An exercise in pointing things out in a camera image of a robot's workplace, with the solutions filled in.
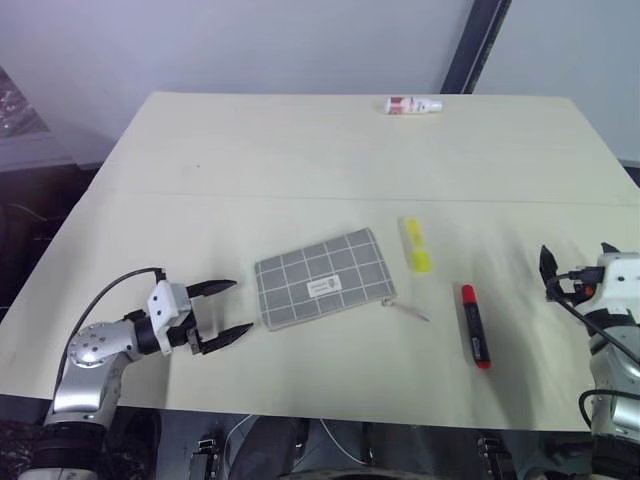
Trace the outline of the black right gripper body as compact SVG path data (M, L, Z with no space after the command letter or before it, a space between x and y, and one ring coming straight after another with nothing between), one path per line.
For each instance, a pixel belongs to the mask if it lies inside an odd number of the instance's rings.
M561 286L562 280L570 280L573 290L565 291ZM545 276L546 297L550 301L568 302L572 306L590 300L595 294L596 286L603 280L602 267L584 267L564 274L550 274Z

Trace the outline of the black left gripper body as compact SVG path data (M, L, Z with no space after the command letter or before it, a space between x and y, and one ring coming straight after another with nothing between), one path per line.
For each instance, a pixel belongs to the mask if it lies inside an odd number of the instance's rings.
M193 355L202 353L202 338L194 312L190 312L179 325L169 328L167 338L172 347L188 345Z

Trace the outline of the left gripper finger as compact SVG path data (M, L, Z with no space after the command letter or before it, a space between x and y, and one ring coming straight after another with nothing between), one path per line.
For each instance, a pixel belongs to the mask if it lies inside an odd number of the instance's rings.
M200 353L202 355L207 355L231 345L245 335L253 326L253 323L234 326L221 331L215 338L206 341L200 340Z
M236 281L228 279L207 280L186 287L189 298L208 297L234 287Z

